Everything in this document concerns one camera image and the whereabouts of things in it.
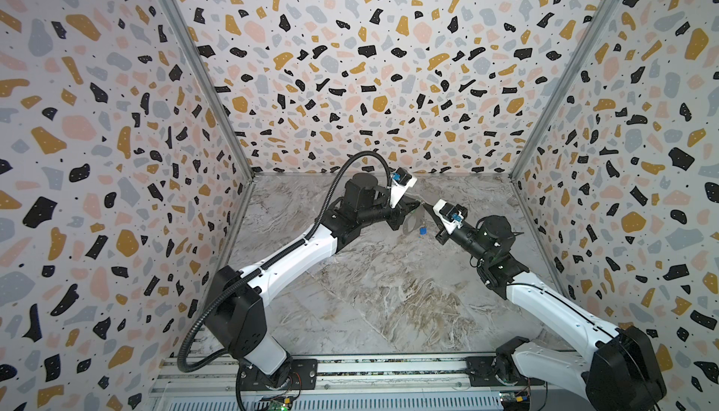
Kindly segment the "translucent keyring tag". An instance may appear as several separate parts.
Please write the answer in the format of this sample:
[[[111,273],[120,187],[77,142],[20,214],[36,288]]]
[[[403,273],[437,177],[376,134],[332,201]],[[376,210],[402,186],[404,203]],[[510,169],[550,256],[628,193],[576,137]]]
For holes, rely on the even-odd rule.
[[[421,210],[415,210],[412,212],[406,220],[404,220],[403,231],[406,234],[410,234],[423,227],[424,212]]]

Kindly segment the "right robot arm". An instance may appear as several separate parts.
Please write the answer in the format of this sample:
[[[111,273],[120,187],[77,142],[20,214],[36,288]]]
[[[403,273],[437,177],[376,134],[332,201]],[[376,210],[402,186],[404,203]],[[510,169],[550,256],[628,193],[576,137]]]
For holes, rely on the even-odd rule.
[[[581,308],[511,255],[517,232],[504,216],[466,220],[467,210],[444,200],[423,206],[439,228],[440,244],[454,242],[477,264],[482,283],[540,320],[572,347],[552,350],[515,337],[495,351],[494,373],[506,385],[532,378],[583,398],[595,410],[657,410],[667,394],[649,336]]]

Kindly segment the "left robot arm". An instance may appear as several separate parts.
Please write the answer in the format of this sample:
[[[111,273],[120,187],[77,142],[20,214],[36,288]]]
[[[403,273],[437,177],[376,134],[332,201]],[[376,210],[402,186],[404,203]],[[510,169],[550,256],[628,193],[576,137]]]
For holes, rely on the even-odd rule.
[[[407,194],[416,182],[405,169],[391,173],[385,186],[360,172],[335,197],[340,184],[335,178],[320,216],[305,235],[239,271],[225,267],[217,272],[209,293],[209,303],[216,306],[203,312],[202,326],[228,355],[250,364],[279,388],[290,375],[291,355],[269,334],[266,308],[298,277],[359,238],[363,229],[381,223],[401,229],[421,205]]]

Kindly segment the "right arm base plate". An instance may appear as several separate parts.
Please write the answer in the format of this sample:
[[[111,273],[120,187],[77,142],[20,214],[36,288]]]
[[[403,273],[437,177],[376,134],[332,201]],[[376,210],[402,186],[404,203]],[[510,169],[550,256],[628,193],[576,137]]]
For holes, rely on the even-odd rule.
[[[473,356],[465,359],[466,373],[472,387],[543,386],[544,381],[519,373],[510,358],[503,356]]]

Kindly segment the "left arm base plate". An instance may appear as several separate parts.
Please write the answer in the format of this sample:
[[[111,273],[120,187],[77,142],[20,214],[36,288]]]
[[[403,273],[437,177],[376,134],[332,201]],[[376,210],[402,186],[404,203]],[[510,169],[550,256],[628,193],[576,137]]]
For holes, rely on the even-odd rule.
[[[314,390],[317,379],[317,359],[289,358],[273,374],[266,374],[258,366],[243,362],[237,376],[237,386],[241,392]]]

